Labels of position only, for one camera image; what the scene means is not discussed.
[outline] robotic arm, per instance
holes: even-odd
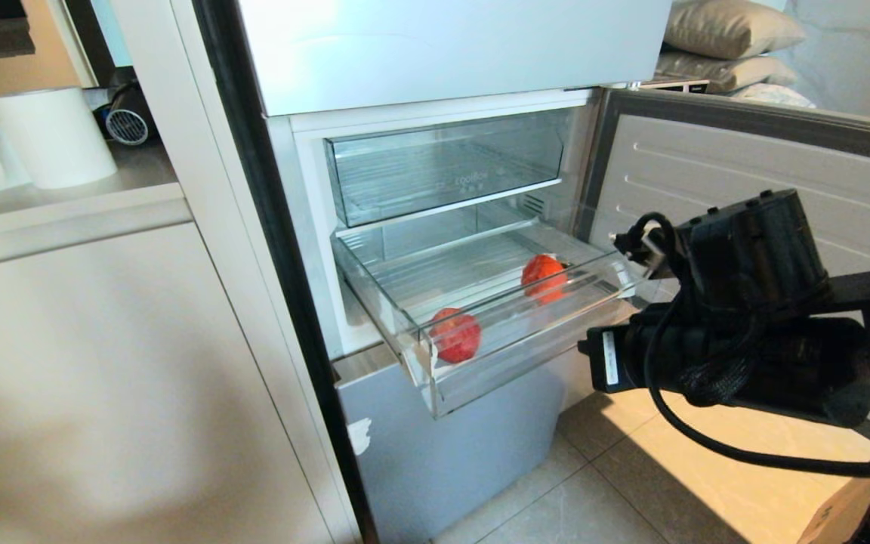
[[[647,230],[651,221],[659,226]],[[756,199],[673,227],[649,213],[614,245],[676,278],[673,301],[650,304],[631,322],[591,328],[579,350],[594,388],[646,387],[681,433],[743,462],[870,476],[870,462],[833,462],[748,452],[703,436],[680,420],[660,389],[694,406],[748,406],[842,427],[870,410],[870,272],[831,278],[795,190]],[[860,312],[863,325],[828,314]]]

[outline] white roll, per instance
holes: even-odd
[[[82,89],[46,89],[0,97],[0,141],[39,189],[83,185],[116,173],[116,162],[86,106]]]

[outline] small fan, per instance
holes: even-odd
[[[120,144],[139,145],[156,136],[156,125],[139,82],[130,82],[113,95],[106,130]]]

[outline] transparent plastic drawer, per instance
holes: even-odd
[[[328,139],[338,217],[356,227],[558,179],[572,111]]]
[[[554,227],[566,219],[491,202],[335,237],[348,283],[436,417],[572,348],[589,327],[627,320],[655,296],[656,282],[621,255]],[[523,285],[536,255],[565,269]],[[470,318],[446,327],[457,317],[438,320],[446,308]],[[446,361],[439,345],[471,323],[477,350]]]

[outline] beige cushion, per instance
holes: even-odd
[[[722,59],[739,59],[790,48],[804,40],[793,18],[746,0],[675,4],[663,41],[675,48]]]
[[[660,55],[656,72],[710,79],[708,93],[727,93],[753,83],[790,85],[797,79],[786,64],[774,57],[721,60],[682,51]]]

